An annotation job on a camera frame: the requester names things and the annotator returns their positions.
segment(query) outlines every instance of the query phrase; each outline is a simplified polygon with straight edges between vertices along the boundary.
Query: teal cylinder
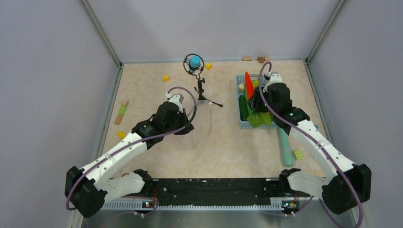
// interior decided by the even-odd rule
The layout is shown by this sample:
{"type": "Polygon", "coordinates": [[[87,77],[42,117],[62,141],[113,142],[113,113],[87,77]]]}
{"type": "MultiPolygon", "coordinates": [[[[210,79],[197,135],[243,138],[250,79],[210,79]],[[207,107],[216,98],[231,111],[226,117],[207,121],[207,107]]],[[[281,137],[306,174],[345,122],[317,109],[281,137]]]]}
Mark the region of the teal cylinder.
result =
{"type": "Polygon", "coordinates": [[[287,133],[283,129],[278,127],[277,135],[278,135],[278,142],[280,144],[281,158],[283,161],[283,165],[285,167],[294,166],[294,157],[292,156],[292,151],[290,150],[287,133]]]}

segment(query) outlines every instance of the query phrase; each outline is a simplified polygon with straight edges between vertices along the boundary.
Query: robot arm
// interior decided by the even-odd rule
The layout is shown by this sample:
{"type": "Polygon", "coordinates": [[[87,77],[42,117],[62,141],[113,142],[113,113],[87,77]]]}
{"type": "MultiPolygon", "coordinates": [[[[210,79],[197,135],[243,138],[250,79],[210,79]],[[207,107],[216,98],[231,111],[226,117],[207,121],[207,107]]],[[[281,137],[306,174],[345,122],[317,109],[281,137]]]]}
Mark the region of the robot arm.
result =
{"type": "MultiPolygon", "coordinates": [[[[265,79],[268,82],[263,87],[263,95],[268,105],[280,117],[308,133],[318,143],[295,128],[278,119],[275,115],[273,121],[289,136],[300,142],[319,164],[325,173],[325,178],[311,175],[300,169],[284,170],[280,174],[280,185],[284,191],[302,191],[323,200],[327,207],[335,214],[341,214],[355,206],[357,203],[347,183],[340,176],[334,165],[322,151],[324,148],[329,156],[336,162],[340,170],[352,183],[361,202],[370,198],[371,171],[365,165],[357,166],[350,159],[341,154],[315,127],[309,116],[300,108],[292,106],[290,90],[282,82],[281,76],[275,72],[267,72],[265,79]]],[[[262,101],[259,89],[255,88],[254,95],[248,101],[253,111],[267,112],[268,109],[262,101]]]]}
{"type": "Polygon", "coordinates": [[[83,217],[94,215],[108,201],[141,192],[145,183],[151,180],[146,172],[137,170],[120,178],[111,177],[135,156],[161,142],[161,135],[182,127],[176,135],[187,134],[194,129],[182,108],[183,96],[166,94],[166,98],[168,101],[159,106],[157,113],[139,122],[111,150],[81,169],[74,166],[67,172],[66,197],[81,178],[69,199],[83,217]]]}

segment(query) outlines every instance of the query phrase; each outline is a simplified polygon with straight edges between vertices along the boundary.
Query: white wall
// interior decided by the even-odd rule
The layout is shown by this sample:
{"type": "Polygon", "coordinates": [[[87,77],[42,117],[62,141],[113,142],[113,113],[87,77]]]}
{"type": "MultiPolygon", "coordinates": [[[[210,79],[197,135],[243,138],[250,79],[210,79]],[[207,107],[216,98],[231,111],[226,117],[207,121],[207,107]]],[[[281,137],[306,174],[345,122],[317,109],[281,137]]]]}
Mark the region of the white wall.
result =
{"type": "Polygon", "coordinates": [[[89,0],[123,62],[306,58],[338,0],[89,0]]]}
{"type": "Polygon", "coordinates": [[[62,228],[117,67],[77,0],[0,3],[0,227],[62,228]]]}
{"type": "Polygon", "coordinates": [[[313,60],[338,148],[372,170],[375,227],[401,227],[403,1],[354,0],[313,60]]]}

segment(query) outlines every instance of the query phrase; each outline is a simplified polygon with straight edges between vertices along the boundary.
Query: yellow-green block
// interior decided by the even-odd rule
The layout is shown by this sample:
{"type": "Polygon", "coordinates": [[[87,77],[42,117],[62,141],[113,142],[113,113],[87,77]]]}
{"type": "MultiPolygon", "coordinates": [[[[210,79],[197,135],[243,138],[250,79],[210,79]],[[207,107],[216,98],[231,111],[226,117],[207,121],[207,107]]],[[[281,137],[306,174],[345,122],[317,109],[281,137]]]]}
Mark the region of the yellow-green block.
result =
{"type": "Polygon", "coordinates": [[[259,86],[259,80],[253,80],[252,85],[253,85],[253,87],[259,86]]]}
{"type": "Polygon", "coordinates": [[[302,151],[292,151],[292,155],[294,156],[295,160],[302,160],[304,159],[304,154],[302,151]]]}
{"type": "Polygon", "coordinates": [[[125,114],[125,112],[126,112],[126,105],[120,106],[119,115],[123,115],[125,114]]]}

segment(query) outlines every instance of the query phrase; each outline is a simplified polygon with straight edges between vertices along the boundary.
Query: red object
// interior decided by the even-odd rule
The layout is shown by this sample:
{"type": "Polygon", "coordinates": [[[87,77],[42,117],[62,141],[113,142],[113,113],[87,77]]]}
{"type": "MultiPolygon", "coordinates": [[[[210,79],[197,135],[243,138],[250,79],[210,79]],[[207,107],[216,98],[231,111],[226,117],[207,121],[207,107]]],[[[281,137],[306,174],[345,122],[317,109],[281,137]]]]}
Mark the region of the red object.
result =
{"type": "Polygon", "coordinates": [[[252,80],[250,79],[249,73],[245,72],[245,88],[246,94],[248,95],[248,100],[252,97],[253,91],[255,88],[253,87],[252,80]]]}

